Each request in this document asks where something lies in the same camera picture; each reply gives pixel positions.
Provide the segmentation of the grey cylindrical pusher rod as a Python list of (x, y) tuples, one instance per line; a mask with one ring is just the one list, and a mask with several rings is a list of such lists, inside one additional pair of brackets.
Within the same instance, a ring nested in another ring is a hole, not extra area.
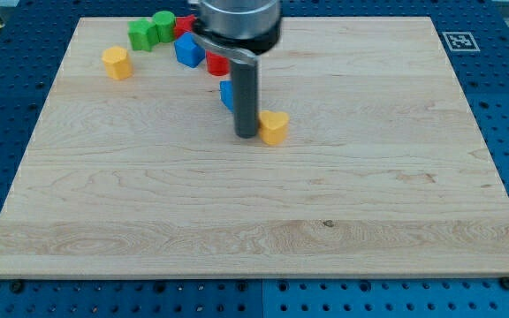
[(234, 131), (240, 138), (249, 139), (259, 127), (258, 65), (231, 60), (230, 67)]

